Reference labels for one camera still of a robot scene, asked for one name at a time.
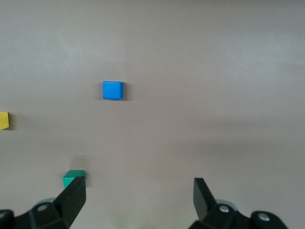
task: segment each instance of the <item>blue cube top face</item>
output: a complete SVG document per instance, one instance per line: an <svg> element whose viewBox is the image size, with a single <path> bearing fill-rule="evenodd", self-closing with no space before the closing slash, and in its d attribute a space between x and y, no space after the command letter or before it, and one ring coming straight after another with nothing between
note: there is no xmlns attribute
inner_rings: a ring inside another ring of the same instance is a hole
<svg viewBox="0 0 305 229"><path fill-rule="evenodd" d="M103 82L103 99L120 100L124 94L124 83L105 81Z"/></svg>

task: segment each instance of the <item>teal block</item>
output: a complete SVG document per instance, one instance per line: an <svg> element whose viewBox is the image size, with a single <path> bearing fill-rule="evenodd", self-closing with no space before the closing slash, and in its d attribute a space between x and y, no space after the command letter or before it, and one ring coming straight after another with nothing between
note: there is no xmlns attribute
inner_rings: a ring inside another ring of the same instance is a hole
<svg viewBox="0 0 305 229"><path fill-rule="evenodd" d="M76 177L84 177L84 170L69 170L67 174L62 178L63 187L66 188Z"/></svg>

